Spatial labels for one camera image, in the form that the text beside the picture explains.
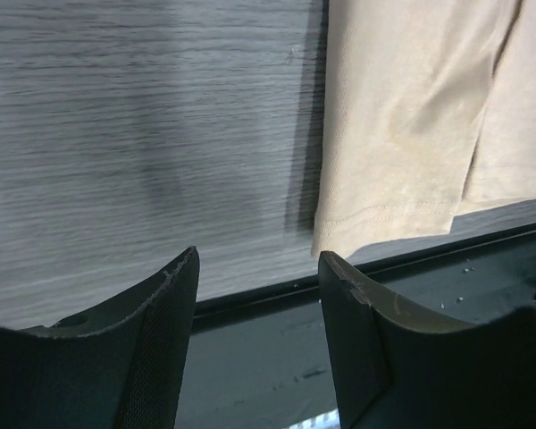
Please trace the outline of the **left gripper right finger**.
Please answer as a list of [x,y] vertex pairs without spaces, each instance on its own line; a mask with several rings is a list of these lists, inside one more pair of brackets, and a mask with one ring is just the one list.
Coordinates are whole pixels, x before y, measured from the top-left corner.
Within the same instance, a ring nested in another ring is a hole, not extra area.
[[536,306],[470,324],[332,252],[318,278],[342,427],[536,428]]

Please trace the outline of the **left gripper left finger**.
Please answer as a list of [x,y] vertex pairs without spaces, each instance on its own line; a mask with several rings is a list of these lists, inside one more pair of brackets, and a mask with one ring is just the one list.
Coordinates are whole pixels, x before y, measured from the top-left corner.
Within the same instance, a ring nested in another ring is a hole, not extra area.
[[0,429],[173,427],[199,268],[187,248],[52,326],[0,326]]

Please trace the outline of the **beige t shirt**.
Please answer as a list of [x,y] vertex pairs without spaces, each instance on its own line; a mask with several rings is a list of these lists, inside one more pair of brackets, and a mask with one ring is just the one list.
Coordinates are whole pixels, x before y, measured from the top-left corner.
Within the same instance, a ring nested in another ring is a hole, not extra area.
[[312,253],[536,199],[536,1],[333,1]]

